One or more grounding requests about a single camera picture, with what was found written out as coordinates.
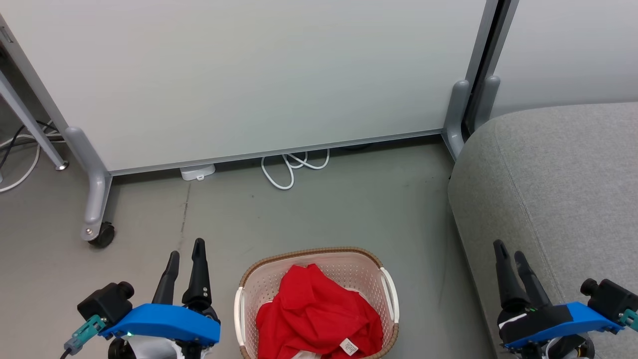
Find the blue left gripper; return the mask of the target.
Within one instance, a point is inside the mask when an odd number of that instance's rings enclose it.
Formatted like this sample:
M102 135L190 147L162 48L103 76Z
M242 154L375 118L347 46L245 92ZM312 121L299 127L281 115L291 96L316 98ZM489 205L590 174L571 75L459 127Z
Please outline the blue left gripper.
M193 267L182 305L173 305L180 254L172 251L151 304L132 309L100 336L112 339L109 359L203 359L220 341L221 322L212 308L205 241L194 241Z

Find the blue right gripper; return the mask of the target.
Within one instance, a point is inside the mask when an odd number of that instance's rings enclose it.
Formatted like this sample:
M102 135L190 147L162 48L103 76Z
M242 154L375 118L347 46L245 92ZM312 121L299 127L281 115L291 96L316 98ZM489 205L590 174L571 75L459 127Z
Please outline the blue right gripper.
M524 253L517 251L514 260L525 293L504 242L495 240L493 248L502 310L524 311L529 302L533 308L543 308L499 324L502 346L518 359L594 359L596 349L589 333L618 334L624 329L624 305L620 302L573 302L549 307L551 301L544 287Z

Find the red and white striped garment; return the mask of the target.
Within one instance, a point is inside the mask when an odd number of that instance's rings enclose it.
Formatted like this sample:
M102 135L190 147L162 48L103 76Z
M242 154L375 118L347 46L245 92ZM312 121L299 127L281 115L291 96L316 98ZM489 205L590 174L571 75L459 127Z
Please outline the red and white striped garment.
M274 299L258 310L257 359L361 359L383 348L380 315L357 292L343 288L316 264L292 266Z

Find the grey fabric sofa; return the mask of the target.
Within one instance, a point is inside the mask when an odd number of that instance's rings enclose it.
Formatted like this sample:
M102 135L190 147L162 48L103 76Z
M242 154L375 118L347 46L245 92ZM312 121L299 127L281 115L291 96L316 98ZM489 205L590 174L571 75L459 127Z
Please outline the grey fabric sofa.
M521 251L553 304L586 279L638 295L638 103L511 112L474 132L448 186L494 356L501 347L493 242Z

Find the black caster wheel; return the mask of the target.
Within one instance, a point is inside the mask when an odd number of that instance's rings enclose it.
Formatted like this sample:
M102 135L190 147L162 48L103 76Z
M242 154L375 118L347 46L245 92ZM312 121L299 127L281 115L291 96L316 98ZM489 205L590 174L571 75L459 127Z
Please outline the black caster wheel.
M111 222L102 222L98 236L88 241L89 245L94 248L106 248L114 240L116 235L115 227Z

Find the white power adapter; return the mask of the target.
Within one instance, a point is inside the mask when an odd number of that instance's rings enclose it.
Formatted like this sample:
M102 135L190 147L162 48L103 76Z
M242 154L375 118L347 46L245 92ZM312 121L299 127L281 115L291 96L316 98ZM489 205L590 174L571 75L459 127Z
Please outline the white power adapter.
M182 167L179 169L184 181L203 181L216 172L214 164Z

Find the grey partition leg with caster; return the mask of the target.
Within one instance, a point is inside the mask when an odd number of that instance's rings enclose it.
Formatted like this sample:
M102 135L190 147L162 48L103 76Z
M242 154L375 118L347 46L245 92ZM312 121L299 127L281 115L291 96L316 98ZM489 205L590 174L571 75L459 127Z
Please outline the grey partition leg with caster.
M104 222L103 218L113 176L82 129L73 126L67 127L64 130L64 138L75 159L87 175L89 190L81 238L88 243L98 236L102 222Z

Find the cream laundry basket brown rim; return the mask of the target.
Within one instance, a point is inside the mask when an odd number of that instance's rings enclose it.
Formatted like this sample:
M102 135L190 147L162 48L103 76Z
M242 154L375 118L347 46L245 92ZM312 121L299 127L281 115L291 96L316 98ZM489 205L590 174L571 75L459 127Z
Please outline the cream laundry basket brown rim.
M399 334L400 307L390 273L376 255L364 248L328 247L274 255L246 270L233 302L235 333L242 359L257 359L258 309L274 299L282 277L294 264L316 264L329 279L358 292L380 315L383 346L364 359L382 359L392 350Z

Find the large white partition panel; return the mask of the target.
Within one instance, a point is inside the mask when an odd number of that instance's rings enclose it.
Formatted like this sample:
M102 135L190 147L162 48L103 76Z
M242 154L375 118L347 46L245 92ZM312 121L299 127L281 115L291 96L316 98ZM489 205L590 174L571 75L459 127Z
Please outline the large white partition panel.
M438 133L493 0L0 0L113 174Z

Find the grey metal table leg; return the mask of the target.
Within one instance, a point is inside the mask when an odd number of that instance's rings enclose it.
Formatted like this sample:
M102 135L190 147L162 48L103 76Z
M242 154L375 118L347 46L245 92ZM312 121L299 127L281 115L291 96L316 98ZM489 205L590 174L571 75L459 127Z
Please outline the grey metal table leg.
M30 113L25 103L20 99L13 86L9 83L6 76L0 70L0 95L10 106L12 111L18 116L25 125L25 128L34 136L42 150L48 155L52 163L55 165L56 171L63 171L68 167L68 162L64 161L53 144L48 140L45 132L41 129L34 116Z

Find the narrow white partition panel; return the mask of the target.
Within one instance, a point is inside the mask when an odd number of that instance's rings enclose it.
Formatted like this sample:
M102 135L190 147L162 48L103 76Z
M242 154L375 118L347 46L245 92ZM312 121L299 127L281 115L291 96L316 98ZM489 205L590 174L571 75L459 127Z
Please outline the narrow white partition panel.
M490 116L638 102L638 0L518 0Z

